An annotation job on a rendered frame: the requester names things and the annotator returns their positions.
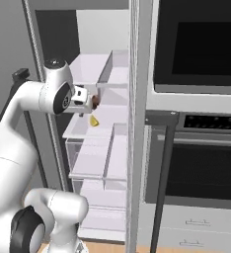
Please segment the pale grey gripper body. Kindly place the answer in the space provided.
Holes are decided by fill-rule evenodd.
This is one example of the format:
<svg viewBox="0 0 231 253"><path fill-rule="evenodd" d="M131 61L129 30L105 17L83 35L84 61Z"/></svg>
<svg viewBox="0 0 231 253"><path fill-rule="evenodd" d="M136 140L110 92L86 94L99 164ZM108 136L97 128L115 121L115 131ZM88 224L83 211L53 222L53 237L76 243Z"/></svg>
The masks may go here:
<svg viewBox="0 0 231 253"><path fill-rule="evenodd" d="M79 105L77 101L71 101L69 107L66 109L67 113L77 113L77 114L90 114L92 112L92 99L88 98L86 102Z"/></svg>

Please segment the clear fridge shelf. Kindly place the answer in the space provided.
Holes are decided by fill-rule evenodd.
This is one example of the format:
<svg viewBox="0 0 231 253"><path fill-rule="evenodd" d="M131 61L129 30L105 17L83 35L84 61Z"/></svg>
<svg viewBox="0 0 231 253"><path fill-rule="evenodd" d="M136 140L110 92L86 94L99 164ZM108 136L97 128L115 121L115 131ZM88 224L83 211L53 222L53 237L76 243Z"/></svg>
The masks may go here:
<svg viewBox="0 0 231 253"><path fill-rule="evenodd" d="M90 117L94 116L99 122L97 126L91 126ZM127 106L100 106L91 114L80 117L75 114L67 126L64 138L85 138L86 136L108 135L114 124L127 123Z"/></svg>
<svg viewBox="0 0 231 253"><path fill-rule="evenodd" d="M79 54L70 64L75 85L99 88L126 88L128 85L128 51L109 54Z"/></svg>

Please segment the yellow lemon wedge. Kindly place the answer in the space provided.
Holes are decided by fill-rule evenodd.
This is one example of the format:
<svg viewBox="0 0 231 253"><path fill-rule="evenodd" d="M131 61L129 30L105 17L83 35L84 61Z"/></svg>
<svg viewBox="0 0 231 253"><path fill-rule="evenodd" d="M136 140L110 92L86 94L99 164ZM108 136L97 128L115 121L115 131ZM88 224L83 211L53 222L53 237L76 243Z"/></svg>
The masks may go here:
<svg viewBox="0 0 231 253"><path fill-rule="evenodd" d="M100 123L99 123L99 121L96 119L96 117L93 116L93 115L91 115L91 116L90 116L90 125L91 125L92 127L97 127L99 124L100 124Z"/></svg>

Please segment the clear fridge drawer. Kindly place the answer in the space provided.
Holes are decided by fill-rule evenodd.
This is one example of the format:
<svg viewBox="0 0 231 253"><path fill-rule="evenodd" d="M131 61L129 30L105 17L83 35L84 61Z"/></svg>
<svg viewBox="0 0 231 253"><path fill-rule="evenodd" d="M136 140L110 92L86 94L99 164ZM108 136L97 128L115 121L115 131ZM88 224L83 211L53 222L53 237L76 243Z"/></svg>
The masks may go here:
<svg viewBox="0 0 231 253"><path fill-rule="evenodd" d="M89 127L65 141L70 178L126 180L126 124Z"/></svg>
<svg viewBox="0 0 231 253"><path fill-rule="evenodd" d="M83 238L125 241L126 191L108 190L102 180L74 180L74 191L85 197L89 211L82 221Z"/></svg>

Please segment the grey fridge door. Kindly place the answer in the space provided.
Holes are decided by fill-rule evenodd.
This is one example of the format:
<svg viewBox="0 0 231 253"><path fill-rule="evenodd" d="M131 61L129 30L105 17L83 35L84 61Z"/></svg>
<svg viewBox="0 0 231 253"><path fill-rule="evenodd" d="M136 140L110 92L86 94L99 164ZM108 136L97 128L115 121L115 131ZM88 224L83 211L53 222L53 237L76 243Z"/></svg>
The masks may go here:
<svg viewBox="0 0 231 253"><path fill-rule="evenodd" d="M135 253L140 203L153 0L129 0L125 253Z"/></svg>
<svg viewBox="0 0 231 253"><path fill-rule="evenodd" d="M30 70L33 80L39 80L22 0L0 0L0 113L13 84L12 74L22 67ZM48 185L67 191L56 118L32 112L31 120L43 168L36 171L29 187Z"/></svg>

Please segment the grey fridge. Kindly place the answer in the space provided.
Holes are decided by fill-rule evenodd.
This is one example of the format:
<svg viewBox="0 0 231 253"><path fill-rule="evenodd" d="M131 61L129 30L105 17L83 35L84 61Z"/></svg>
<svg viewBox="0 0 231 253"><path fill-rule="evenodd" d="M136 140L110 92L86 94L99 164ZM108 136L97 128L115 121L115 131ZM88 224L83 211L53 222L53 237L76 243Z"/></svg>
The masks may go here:
<svg viewBox="0 0 231 253"><path fill-rule="evenodd" d="M33 54L39 79L45 78L44 64L51 58L64 59L69 67L79 54L109 54L112 50L129 47L129 0L22 0L26 14ZM100 106L127 106L126 88L99 88L84 86L92 95L98 95ZM127 145L126 180L70 178L70 167L63 134L72 117L77 113L66 111L56 118L63 164L69 189L77 194L74 180L102 180L108 190L125 190L127 194Z"/></svg>

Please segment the brown round food item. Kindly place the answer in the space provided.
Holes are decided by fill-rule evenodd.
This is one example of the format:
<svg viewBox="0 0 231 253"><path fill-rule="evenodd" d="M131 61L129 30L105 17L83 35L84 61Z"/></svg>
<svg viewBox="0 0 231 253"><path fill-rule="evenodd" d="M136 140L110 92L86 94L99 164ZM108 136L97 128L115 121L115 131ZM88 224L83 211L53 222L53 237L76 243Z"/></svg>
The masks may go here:
<svg viewBox="0 0 231 253"><path fill-rule="evenodd" d="M96 110L99 105L100 105L100 98L98 95L94 95L92 97L92 109Z"/></svg>

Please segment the black built-in microwave oven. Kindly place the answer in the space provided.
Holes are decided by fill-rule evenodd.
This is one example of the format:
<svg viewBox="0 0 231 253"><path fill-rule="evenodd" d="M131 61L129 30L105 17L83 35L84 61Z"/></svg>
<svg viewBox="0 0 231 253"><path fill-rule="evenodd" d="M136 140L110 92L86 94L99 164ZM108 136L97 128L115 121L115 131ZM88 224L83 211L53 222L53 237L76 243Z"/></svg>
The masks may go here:
<svg viewBox="0 0 231 253"><path fill-rule="evenodd" d="M231 114L231 0L153 0L147 108Z"/></svg>

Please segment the white drawer front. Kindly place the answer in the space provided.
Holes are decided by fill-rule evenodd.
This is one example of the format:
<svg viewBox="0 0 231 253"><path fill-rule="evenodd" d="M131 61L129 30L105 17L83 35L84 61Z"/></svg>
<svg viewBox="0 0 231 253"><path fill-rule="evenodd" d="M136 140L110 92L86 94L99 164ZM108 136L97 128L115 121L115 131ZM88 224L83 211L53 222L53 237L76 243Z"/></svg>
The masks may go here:
<svg viewBox="0 0 231 253"><path fill-rule="evenodd" d="M231 253L231 234L164 227L160 229L158 246Z"/></svg>
<svg viewBox="0 0 231 253"><path fill-rule="evenodd" d="M187 219L206 219L211 226L187 225ZM231 210L163 205L161 227L231 234Z"/></svg>

